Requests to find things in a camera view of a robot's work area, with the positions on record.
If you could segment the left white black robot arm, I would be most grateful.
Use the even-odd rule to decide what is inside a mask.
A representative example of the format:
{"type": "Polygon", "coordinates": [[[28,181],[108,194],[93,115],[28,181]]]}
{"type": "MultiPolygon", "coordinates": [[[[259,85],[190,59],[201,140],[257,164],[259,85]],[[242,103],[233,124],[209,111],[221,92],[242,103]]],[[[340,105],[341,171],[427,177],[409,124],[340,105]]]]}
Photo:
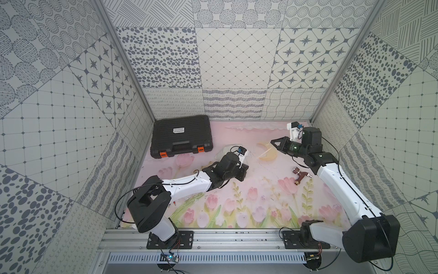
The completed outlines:
{"type": "Polygon", "coordinates": [[[239,146],[226,153],[219,162],[198,170],[195,174],[177,178],[161,179],[149,177],[141,186],[128,190],[116,202],[114,213],[118,220],[124,220],[117,213],[122,199],[131,194],[127,201],[128,210],[139,233],[148,232],[158,238],[159,244],[173,248],[181,242],[180,233],[165,212],[168,206],[179,199],[206,193],[226,186],[231,179],[243,181],[249,166],[244,163],[248,151],[239,146]]]}

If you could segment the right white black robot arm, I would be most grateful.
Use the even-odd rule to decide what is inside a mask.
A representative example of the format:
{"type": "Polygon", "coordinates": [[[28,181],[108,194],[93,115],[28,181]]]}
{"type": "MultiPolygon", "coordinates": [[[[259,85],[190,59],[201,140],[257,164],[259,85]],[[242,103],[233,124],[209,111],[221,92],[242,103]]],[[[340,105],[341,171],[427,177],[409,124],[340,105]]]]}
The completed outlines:
{"type": "Polygon", "coordinates": [[[373,263],[396,254],[400,223],[373,205],[343,172],[339,159],[323,150],[320,129],[298,122],[287,124],[288,137],[273,139],[271,144],[281,153],[301,158],[332,191],[343,207],[350,228],[346,231],[321,220],[306,220],[300,228],[300,243],[306,248],[322,243],[344,250],[356,263],[373,263]]]}

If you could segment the maroon hose spray nozzle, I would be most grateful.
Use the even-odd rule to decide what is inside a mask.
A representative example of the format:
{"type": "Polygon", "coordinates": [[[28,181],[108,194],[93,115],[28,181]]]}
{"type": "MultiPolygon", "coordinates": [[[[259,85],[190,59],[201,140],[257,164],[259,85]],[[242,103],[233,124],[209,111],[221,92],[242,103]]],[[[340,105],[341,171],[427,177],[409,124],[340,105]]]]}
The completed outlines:
{"type": "Polygon", "coordinates": [[[308,173],[308,172],[306,172],[306,171],[301,171],[298,167],[295,167],[294,169],[293,169],[293,174],[295,174],[295,175],[297,175],[298,176],[298,178],[295,180],[295,185],[300,185],[301,184],[301,181],[304,179],[304,178],[306,178],[306,177],[308,177],[308,178],[312,178],[312,176],[308,173]]]}

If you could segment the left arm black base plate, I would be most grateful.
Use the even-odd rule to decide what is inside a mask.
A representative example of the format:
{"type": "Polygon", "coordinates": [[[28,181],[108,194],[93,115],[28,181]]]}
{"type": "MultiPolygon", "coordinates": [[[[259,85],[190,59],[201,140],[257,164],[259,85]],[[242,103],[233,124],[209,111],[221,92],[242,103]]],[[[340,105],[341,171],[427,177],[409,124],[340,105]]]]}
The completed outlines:
{"type": "Polygon", "coordinates": [[[191,250],[193,246],[193,231],[178,231],[168,240],[162,241],[157,235],[150,233],[147,243],[148,250],[191,250]]]}

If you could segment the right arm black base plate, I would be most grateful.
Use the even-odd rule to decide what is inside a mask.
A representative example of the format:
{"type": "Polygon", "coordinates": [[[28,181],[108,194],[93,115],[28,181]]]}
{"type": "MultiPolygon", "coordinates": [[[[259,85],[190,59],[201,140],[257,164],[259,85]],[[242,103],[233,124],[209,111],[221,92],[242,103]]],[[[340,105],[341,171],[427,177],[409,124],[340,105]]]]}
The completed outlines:
{"type": "Polygon", "coordinates": [[[304,239],[302,233],[296,230],[281,231],[280,238],[283,240],[286,249],[330,249],[330,245],[325,242],[318,242],[311,237],[304,239]]]}

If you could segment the cream cloth soil bag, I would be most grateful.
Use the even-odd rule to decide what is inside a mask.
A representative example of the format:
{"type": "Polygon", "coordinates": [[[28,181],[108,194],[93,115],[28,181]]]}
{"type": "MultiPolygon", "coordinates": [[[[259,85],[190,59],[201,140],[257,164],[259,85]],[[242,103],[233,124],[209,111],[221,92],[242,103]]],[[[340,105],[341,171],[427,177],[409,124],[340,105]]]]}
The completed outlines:
{"type": "Polygon", "coordinates": [[[216,159],[220,161],[224,155],[226,155],[227,153],[230,153],[230,148],[231,148],[232,146],[242,146],[242,145],[241,145],[241,144],[237,144],[237,145],[227,145],[227,146],[225,146],[223,149],[221,149],[221,150],[216,154],[216,159]]]}

